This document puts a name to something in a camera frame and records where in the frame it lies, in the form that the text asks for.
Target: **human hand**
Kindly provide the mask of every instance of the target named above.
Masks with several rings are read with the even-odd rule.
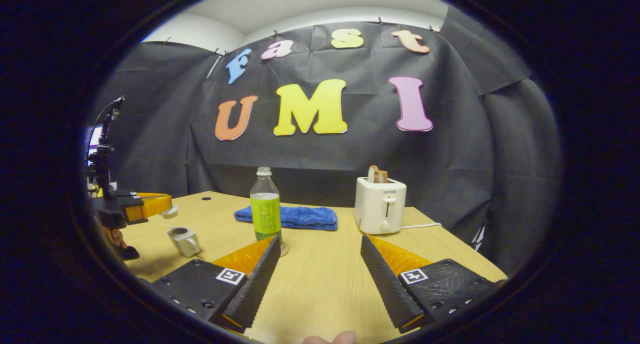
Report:
[[[120,246],[124,249],[127,248],[127,244],[124,242],[122,232],[120,230],[110,230],[109,228],[102,225],[100,225],[100,227],[102,228],[102,232],[104,232],[104,235],[112,244],[114,244],[115,246]]]
[[[358,344],[358,338],[356,332],[345,331],[336,335],[331,343],[320,337],[306,337],[302,344]]]

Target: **white wall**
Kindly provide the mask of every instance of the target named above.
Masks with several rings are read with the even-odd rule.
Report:
[[[323,23],[377,21],[378,17],[382,21],[389,23],[402,23],[423,28],[432,26],[435,30],[439,30],[439,27],[444,22],[444,18],[396,8],[345,7],[311,12],[285,19],[245,35],[221,21],[199,14],[183,12],[158,27],[142,42],[165,41],[171,37],[169,42],[190,44],[211,51],[219,48],[218,52],[224,53],[225,50],[232,51],[245,44],[273,35],[274,29],[278,30],[278,32],[286,32],[287,30]]]
[[[242,45],[244,33],[215,19],[182,12],[162,24],[142,42],[165,41],[198,46],[210,51],[220,48],[218,53],[232,51]]]
[[[286,32],[295,28],[306,27],[309,25],[333,23],[342,21],[378,21],[378,17],[382,22],[402,23],[413,25],[416,27],[428,28],[432,26],[435,30],[439,30],[444,22],[444,18],[430,16],[418,12],[404,11],[396,8],[384,7],[345,7],[333,8],[326,11],[311,12],[297,16],[284,21],[269,24],[252,33],[247,34],[242,40],[241,46],[263,39],[274,34],[274,30],[278,32]]]

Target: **white toaster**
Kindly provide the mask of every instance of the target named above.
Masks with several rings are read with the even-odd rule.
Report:
[[[366,177],[356,182],[356,223],[367,234],[395,233],[402,227],[407,186],[396,180],[370,183]]]

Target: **power cord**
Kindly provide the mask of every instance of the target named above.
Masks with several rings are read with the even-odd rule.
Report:
[[[433,226],[442,226],[441,223],[431,223],[431,224],[421,224],[419,226],[406,226],[406,227],[400,227],[401,229],[407,229],[407,228],[425,228],[425,227],[433,227]]]

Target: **pink letter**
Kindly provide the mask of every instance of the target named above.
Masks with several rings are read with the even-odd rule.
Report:
[[[389,82],[395,85],[400,99],[400,119],[395,124],[400,130],[426,132],[434,127],[434,123],[425,116],[423,99],[418,90],[422,80],[410,76],[393,76]]]
[[[264,51],[264,53],[260,56],[262,59],[271,59],[274,57],[284,57],[291,53],[291,47],[293,46],[293,41],[286,40],[280,41],[276,43],[272,43],[269,46],[269,49]]]

